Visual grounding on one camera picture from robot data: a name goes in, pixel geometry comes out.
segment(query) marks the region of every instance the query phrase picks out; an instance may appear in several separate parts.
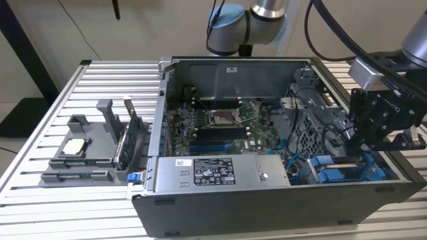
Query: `pci slot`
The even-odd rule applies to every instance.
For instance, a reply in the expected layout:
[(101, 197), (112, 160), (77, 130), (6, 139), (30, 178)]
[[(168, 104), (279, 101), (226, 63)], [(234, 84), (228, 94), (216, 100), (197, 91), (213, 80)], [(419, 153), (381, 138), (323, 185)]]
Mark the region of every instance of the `pci slot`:
[(113, 166), (110, 158), (102, 159), (64, 159), (54, 158), (48, 161), (48, 165), (52, 169), (66, 169), (69, 167), (89, 167), (97, 166), (98, 168), (110, 168)]
[(93, 170), (90, 172), (60, 172), (50, 171), (41, 173), (41, 180), (45, 183), (60, 183), (65, 180), (93, 180), (110, 181), (112, 176), (108, 170)]
[(201, 128), (196, 131), (196, 140), (247, 139), (245, 127)]
[(238, 108), (238, 101), (210, 101), (201, 100), (193, 102), (193, 109), (196, 110), (217, 110), (217, 109), (236, 109)]
[(193, 140), (189, 142), (189, 153), (225, 152), (229, 140)]

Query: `slotted aluminum surface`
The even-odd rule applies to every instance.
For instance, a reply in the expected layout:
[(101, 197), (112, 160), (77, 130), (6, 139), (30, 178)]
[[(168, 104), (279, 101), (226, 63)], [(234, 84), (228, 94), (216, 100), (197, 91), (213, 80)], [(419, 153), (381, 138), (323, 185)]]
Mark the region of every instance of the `slotted aluminum surface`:
[[(348, 90), (355, 88), (356, 84), (347, 75), (349, 65), (344, 62), (324, 64), (343, 86)], [(48, 168), (48, 159), (66, 134), (69, 115), (86, 114), (88, 121), (102, 121), (94, 108), (97, 99), (113, 98), (113, 111), (126, 121), (121, 99), (129, 95), (137, 114), (149, 122), (157, 84), (156, 62), (94, 61), (77, 69), (0, 179), (1, 240), (150, 239), (132, 204), (125, 200), (125, 186), (38, 188), (37, 184), (40, 172)], [(419, 132), (425, 135), (424, 126)], [(405, 151), (403, 155), (427, 177), (427, 151)], [(427, 189), (408, 201), (381, 207), (359, 225), (202, 236), (198, 239), (427, 239)]]

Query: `black cable wire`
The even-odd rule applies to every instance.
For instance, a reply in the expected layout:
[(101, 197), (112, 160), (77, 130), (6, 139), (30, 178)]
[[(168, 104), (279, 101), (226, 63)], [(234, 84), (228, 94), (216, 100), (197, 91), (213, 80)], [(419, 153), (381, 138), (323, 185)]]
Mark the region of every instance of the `black cable wire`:
[(292, 135), (293, 135), (293, 132), (295, 132), (295, 129), (296, 129), (296, 124), (297, 124), (297, 121), (299, 121), (299, 104), (296, 103), (296, 97), (293, 97), (293, 102), (295, 102), (295, 110), (293, 110), (293, 123), (292, 123), (292, 127), (291, 127), (291, 132), (287, 136), (287, 139), (285, 139), (285, 151), (288, 152), (288, 154), (291, 156), (295, 155), (295, 153), (291, 151), (289, 149), (289, 143), (291, 143), (291, 138), (292, 138)]
[(64, 10), (65, 14), (68, 15), (68, 17), (69, 17), (69, 19), (70, 19), (70, 21), (72, 21), (72, 23), (73, 23), (73, 25), (76, 26), (76, 28), (77, 28), (77, 30), (78, 30), (78, 32), (80, 32), (80, 34), (81, 34), (81, 37), (82, 37), (82, 39), (84, 39), (84, 42), (85, 42), (85, 44), (86, 44), (86, 46), (92, 49), (92, 51), (93, 51), (93, 53), (96, 54), (98, 60), (101, 60), (101, 57), (100, 57), (98, 53), (94, 51), (94, 49), (93, 49), (93, 47), (90, 46), (90, 44), (88, 43), (86, 37), (85, 37), (85, 35), (82, 34), (82, 31), (81, 31), (81, 29), (80, 29), (80, 27), (78, 27), (74, 19), (73, 19), (72, 16), (69, 15), (69, 13), (68, 13), (68, 11), (66, 11), (62, 3), (61, 3), (61, 0), (57, 0), (57, 3), (60, 4), (61, 9)]
[(385, 66), (383, 66), (376, 60), (368, 55), (368, 53), (363, 50), (363, 48), (356, 44), (352, 38), (345, 33), (340, 24), (333, 19), (324, 3), (321, 0), (313, 0), (312, 2), (315, 9), (317, 10), (325, 24), (333, 31), (335, 35), (344, 43), (347, 48), (352, 51), (352, 53), (368, 64), (379, 73), (384, 75), (381, 81), (391, 80), (392, 83), (401, 89), (408, 90), (416, 97), (419, 97), (424, 102), (427, 102), (427, 91), (423, 90), (416, 84), (409, 82), (403, 76), (400, 76), (396, 72), (389, 70)]
[(0, 149), (4, 150), (4, 151), (10, 152), (10, 153), (13, 153), (13, 154), (18, 154), (16, 151), (13, 151), (13, 150), (10, 150), (10, 149), (6, 149), (6, 148), (4, 148), (4, 147), (1, 147), (1, 146), (0, 146)]
[(210, 14), (209, 14), (209, 16), (208, 16), (208, 20), (206, 20), (205, 35), (208, 35), (208, 34), (209, 34), (210, 19), (212, 19), (212, 14), (213, 14), (214, 5), (216, 5), (216, 0), (213, 0), (212, 10), (210, 10)]
[[(208, 48), (208, 41), (209, 41), (209, 37), (210, 37), (213, 25), (216, 24), (216, 22), (217, 22), (217, 20), (218, 20), (218, 17), (220, 17), (220, 14), (221, 14), (221, 10), (222, 10), (224, 3), (225, 3), (225, 0), (221, 0), (221, 3), (220, 3), (220, 5), (218, 5), (218, 8), (217, 8), (217, 10), (216, 10), (216, 13), (214, 13), (214, 15), (213, 15), (212, 20), (210, 20), (210, 18), (208, 19), (208, 23), (206, 23), (208, 31), (206, 31), (206, 37), (205, 37), (205, 49), (209, 49), (209, 48)], [(214, 2), (213, 2), (210, 14), (212, 14), (212, 12), (213, 12), (213, 10), (214, 10), (214, 4), (216, 4), (216, 0), (214, 0)]]
[(309, 34), (308, 34), (308, 19), (309, 19), (309, 12), (312, 9), (312, 5), (313, 5), (313, 0), (309, 0), (308, 6), (307, 6), (307, 10), (305, 10), (305, 16), (304, 16), (304, 35), (305, 35), (305, 41), (308, 44), (308, 47), (311, 49), (311, 51), (313, 52), (313, 54), (323, 60), (329, 61), (329, 62), (340, 62), (340, 61), (348, 61), (356, 58), (356, 56), (348, 56), (348, 57), (340, 57), (340, 58), (331, 58), (331, 57), (325, 57), (320, 54), (320, 52), (317, 52), (312, 40), (309, 38)]

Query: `metal case panel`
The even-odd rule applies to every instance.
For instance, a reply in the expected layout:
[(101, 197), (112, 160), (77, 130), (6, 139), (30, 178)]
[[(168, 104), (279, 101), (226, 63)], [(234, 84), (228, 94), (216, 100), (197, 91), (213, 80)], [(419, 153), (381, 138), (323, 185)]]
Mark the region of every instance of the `metal case panel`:
[(149, 237), (185, 237), (357, 224), (413, 193), (411, 183), (133, 196)]

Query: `blue cable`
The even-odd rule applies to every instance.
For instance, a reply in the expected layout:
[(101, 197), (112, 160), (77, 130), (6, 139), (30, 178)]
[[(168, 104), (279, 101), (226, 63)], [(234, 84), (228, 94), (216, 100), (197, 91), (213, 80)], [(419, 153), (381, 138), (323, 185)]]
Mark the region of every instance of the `blue cable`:
[(268, 150), (267, 154), (272, 155), (275, 150), (281, 150), (285, 148), (285, 140), (280, 140), (280, 147), (273, 147), (272, 149)]
[(293, 160), (297, 158), (299, 155), (300, 155), (300, 154), (296, 154), (296, 155), (293, 155), (293, 156), (291, 157), (291, 160), (288, 161), (288, 164), (287, 164), (287, 166), (285, 166), (285, 169), (289, 169), (289, 167), (291, 167), (291, 165), (292, 165), (292, 162), (293, 162)]

